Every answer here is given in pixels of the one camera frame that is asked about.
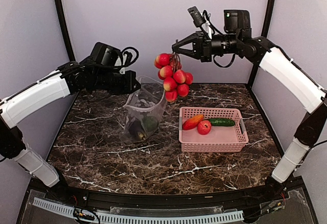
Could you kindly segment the left black frame post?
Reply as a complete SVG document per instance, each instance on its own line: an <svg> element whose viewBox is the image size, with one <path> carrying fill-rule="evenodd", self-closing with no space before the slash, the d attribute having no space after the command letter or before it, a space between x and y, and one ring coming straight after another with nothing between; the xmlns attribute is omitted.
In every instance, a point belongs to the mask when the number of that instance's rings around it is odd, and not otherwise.
<svg viewBox="0 0 327 224"><path fill-rule="evenodd" d="M70 61L75 61L75 54L71 42L71 38L68 32L68 27L65 19L65 12L63 8L63 2L62 0L54 0L55 2L55 8L57 12L58 22L61 30L61 35L63 38L64 46L67 52L68 59Z"/></svg>

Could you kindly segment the wiring connector board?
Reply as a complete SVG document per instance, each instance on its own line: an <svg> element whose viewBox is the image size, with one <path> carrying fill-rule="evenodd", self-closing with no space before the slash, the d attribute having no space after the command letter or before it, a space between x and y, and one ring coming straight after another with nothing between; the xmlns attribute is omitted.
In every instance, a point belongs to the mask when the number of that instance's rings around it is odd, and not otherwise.
<svg viewBox="0 0 327 224"><path fill-rule="evenodd" d="M268 207L267 207L267 209L265 210L264 213L272 213L272 212L275 212L275 211L278 211L278 210L282 210L282 209L285 209L285 206L286 206L286 200L285 199L278 200L278 201L273 201L268 205Z"/></svg>
<svg viewBox="0 0 327 224"><path fill-rule="evenodd" d="M95 216L93 214L85 214L83 213L82 209L76 209L76 208L73 210L73 217L75 217L77 220L88 220L88 221L95 220Z"/></svg>

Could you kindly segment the right wiring connector board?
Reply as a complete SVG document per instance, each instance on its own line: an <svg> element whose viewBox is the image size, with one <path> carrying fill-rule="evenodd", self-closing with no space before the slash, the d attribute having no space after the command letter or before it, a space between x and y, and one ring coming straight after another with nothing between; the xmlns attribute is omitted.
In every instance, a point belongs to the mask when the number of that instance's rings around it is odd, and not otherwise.
<svg viewBox="0 0 327 224"><path fill-rule="evenodd" d="M273 201L268 205L268 207L267 207L267 209L265 210L264 213L272 213L272 212L275 212L275 211L278 211L278 210L282 210L282 209L285 209L285 206L286 206L286 200L285 199L278 200L278 201Z"/></svg>

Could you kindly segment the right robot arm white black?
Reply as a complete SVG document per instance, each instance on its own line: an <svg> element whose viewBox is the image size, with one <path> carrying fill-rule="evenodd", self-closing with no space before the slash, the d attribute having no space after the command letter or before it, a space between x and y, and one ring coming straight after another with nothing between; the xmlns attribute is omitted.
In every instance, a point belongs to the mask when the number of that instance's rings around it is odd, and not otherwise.
<svg viewBox="0 0 327 224"><path fill-rule="evenodd" d="M300 166L310 150L319 145L318 139L326 123L326 89L309 77L285 52L266 37L253 37L247 10L224 10L224 32L204 30L210 20L205 11L188 8L199 31L177 41L172 51L201 62L211 62L216 56L233 54L246 58L280 81L306 110L293 140L272 171L267 185L261 188L263 199L270 201L281 191L291 173Z"/></svg>

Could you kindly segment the orange red mango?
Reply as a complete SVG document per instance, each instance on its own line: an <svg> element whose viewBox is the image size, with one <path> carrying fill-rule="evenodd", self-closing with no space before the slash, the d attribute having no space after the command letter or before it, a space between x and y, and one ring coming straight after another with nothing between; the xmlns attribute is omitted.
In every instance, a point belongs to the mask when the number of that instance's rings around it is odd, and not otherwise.
<svg viewBox="0 0 327 224"><path fill-rule="evenodd" d="M203 119L204 119L203 114L198 114L196 116L193 116L192 118L189 118L182 124L182 129L183 130L194 129Z"/></svg>

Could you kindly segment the red lychee bunch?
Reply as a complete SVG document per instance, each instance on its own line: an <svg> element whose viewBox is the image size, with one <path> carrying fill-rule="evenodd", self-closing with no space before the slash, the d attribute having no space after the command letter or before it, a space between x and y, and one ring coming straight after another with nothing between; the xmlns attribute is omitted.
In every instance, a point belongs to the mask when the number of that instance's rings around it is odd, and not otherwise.
<svg viewBox="0 0 327 224"><path fill-rule="evenodd" d="M166 100L170 103L177 98L186 97L193 83L193 75L182 69L177 53L162 53L154 60L154 66L159 69L158 77L163 81Z"/></svg>

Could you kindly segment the right black frame post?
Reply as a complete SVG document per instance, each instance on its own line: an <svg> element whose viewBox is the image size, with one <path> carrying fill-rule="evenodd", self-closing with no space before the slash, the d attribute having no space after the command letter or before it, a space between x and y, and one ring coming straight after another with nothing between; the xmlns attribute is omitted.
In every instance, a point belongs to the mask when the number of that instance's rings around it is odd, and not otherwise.
<svg viewBox="0 0 327 224"><path fill-rule="evenodd" d="M261 32L261 36L263 37L267 37L268 36L268 32L269 32L269 28L270 28L270 23L271 23L271 18L272 18L272 14L273 14L273 8L274 8L274 3L275 0L267 0L267 7L266 7L266 12L265 12L265 18L264 18L264 22L263 22L263 27L262 27L262 32ZM255 82L255 78L257 75L259 67L254 64L250 73L250 77L248 80L248 87L251 89L254 85Z"/></svg>

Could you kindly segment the green bell pepper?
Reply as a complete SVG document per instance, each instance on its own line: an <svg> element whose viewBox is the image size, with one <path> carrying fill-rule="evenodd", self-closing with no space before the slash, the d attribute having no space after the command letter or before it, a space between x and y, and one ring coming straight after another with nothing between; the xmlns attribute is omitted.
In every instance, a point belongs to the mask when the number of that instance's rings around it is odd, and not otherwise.
<svg viewBox="0 0 327 224"><path fill-rule="evenodd" d="M159 121L155 116L146 116L143 118L144 128L148 133L152 133L157 130Z"/></svg>

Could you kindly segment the pink plastic basket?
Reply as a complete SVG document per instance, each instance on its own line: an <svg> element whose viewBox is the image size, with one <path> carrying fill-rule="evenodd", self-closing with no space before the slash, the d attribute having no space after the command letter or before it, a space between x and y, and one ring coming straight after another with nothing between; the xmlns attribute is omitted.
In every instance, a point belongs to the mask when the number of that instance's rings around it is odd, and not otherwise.
<svg viewBox="0 0 327 224"><path fill-rule="evenodd" d="M231 119L233 126L212 126L206 135L198 129L184 130L182 125L196 115L210 118ZM179 110L179 141L183 152L237 153L249 142L241 112L232 108L181 107Z"/></svg>

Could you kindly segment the black front rail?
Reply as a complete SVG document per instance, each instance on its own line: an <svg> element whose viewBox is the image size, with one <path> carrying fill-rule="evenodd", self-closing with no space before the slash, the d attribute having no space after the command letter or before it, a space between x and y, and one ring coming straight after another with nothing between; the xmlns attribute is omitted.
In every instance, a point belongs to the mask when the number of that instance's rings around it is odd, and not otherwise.
<svg viewBox="0 0 327 224"><path fill-rule="evenodd" d="M66 204L76 204L87 209L110 209L111 207L141 208L141 209L186 209L223 206L225 209L258 208L260 204L288 197L286 188L277 189L271 185L205 194L187 195L142 195L110 193L104 191L86 190L76 187L66 187L55 192L41 186L39 190L53 200Z"/></svg>

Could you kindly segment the purple eggplant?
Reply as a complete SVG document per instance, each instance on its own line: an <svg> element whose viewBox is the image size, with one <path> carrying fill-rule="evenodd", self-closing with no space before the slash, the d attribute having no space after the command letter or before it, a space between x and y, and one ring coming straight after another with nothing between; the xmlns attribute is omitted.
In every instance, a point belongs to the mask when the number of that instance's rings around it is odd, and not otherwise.
<svg viewBox="0 0 327 224"><path fill-rule="evenodd" d="M147 139L147 134L139 120L135 120L129 125L128 132L134 140L144 141Z"/></svg>

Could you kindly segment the red apple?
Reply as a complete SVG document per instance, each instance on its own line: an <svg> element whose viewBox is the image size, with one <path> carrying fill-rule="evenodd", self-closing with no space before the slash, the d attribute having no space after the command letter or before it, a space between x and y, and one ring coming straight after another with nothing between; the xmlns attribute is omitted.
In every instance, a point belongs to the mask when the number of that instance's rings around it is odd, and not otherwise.
<svg viewBox="0 0 327 224"><path fill-rule="evenodd" d="M212 129L212 124L209 120L202 120L197 125L197 131L200 135L207 135Z"/></svg>

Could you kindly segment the black frame post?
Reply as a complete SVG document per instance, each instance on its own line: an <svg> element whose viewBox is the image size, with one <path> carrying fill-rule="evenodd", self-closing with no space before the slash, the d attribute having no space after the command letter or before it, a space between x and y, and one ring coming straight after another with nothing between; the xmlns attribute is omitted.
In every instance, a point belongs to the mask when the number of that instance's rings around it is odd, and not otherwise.
<svg viewBox="0 0 327 224"><path fill-rule="evenodd" d="M262 32L261 32L261 36L263 37L267 37L268 36L268 32L269 32L269 28L270 28L270 23L271 23L271 18L272 18L272 14L273 14L273 8L274 8L274 3L275 0L267 0L267 7L266 7L266 12L265 12L265 18L264 18L264 22L263 22L263 27L262 27ZM259 67L254 64L250 73L250 77L248 80L248 87L251 89L254 85L255 82L255 78L257 75Z"/></svg>
<svg viewBox="0 0 327 224"><path fill-rule="evenodd" d="M63 2L62 0L54 0L55 2L55 8L57 12L58 22L61 30L61 35L63 38L64 46L67 52L68 59L70 61L75 61L75 54L71 42L71 38L68 32L68 27L65 19L65 12L63 8Z"/></svg>

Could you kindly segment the green cucumber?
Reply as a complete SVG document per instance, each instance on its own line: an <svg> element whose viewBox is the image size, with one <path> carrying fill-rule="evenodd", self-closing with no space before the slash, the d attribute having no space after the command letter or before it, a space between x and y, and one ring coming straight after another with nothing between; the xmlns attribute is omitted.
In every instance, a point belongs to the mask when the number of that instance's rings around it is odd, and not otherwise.
<svg viewBox="0 0 327 224"><path fill-rule="evenodd" d="M235 121L228 118L209 118L208 121L214 127L233 127L235 126Z"/></svg>

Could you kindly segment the left wiring connector board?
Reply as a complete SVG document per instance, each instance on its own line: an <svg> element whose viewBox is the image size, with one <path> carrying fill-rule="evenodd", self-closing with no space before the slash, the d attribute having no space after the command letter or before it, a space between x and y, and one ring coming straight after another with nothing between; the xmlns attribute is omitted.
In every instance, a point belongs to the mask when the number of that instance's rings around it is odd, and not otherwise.
<svg viewBox="0 0 327 224"><path fill-rule="evenodd" d="M95 220L95 216L93 214L85 214L83 213L82 209L76 209L76 208L73 210L73 217L75 217L77 220L88 220L88 221Z"/></svg>

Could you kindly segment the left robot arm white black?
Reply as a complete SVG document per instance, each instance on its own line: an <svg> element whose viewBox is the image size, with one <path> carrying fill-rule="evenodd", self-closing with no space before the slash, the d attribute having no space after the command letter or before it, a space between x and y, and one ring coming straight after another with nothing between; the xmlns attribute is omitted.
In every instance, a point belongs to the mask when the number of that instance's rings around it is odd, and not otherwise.
<svg viewBox="0 0 327 224"><path fill-rule="evenodd" d="M1 100L1 156L17 162L49 188L60 201L72 198L59 171L23 140L20 122L49 104L82 90L104 90L113 95L132 94L141 87L129 70L139 58L136 48L123 50L97 42L84 60L70 61L23 90Z"/></svg>

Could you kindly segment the clear zip top bag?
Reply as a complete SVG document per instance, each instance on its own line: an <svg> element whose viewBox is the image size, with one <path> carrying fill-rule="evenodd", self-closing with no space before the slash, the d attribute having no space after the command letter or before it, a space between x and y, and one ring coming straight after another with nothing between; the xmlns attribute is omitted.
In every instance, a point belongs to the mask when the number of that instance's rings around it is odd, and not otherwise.
<svg viewBox="0 0 327 224"><path fill-rule="evenodd" d="M123 105L123 108L127 110L124 130L120 136L120 140L123 143L143 142L134 140L131 137L128 132L129 125L133 121L139 120L144 128L143 118L146 116L155 116L160 124L167 105L162 82L146 76L137 77L137 80L141 84L140 90L129 95L126 103ZM145 132L147 139L155 133L155 131L148 133L146 130Z"/></svg>

